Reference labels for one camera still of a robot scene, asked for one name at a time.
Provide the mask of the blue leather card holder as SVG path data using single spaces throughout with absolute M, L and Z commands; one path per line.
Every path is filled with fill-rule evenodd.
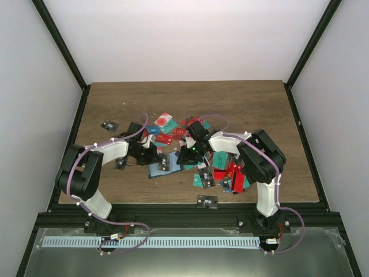
M 159 162 L 147 166 L 148 178 L 157 178 L 182 171 L 182 166 L 177 164 L 179 152 L 169 154 L 159 153 Z

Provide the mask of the black VIP card passed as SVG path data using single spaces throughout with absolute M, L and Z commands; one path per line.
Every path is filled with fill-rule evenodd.
M 158 169 L 160 171 L 169 171 L 170 170 L 170 155 L 159 153 L 159 158 L 160 158 L 160 161 L 159 161 Z

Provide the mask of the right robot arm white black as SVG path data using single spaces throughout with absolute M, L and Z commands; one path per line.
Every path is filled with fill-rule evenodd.
M 279 218 L 279 186 L 287 160 L 269 135 L 262 129 L 243 134 L 208 131 L 197 121 L 186 130 L 189 136 L 184 137 L 186 144 L 179 151 L 177 164 L 195 165 L 211 152 L 238 156 L 240 172 L 250 184 L 257 184 L 256 225 L 264 233 L 272 231 Z

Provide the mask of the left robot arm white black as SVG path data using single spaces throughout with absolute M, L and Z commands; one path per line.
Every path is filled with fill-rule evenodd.
M 105 142 L 87 146 L 73 144 L 68 148 L 55 177 L 55 186 L 90 214 L 97 216 L 97 225 L 105 233 L 117 228 L 118 219 L 110 214 L 112 204 L 99 191 L 102 166 L 125 158 L 134 158 L 138 166 L 162 161 L 153 138 L 143 137 L 143 133 L 144 127 L 132 122 L 126 132 Z

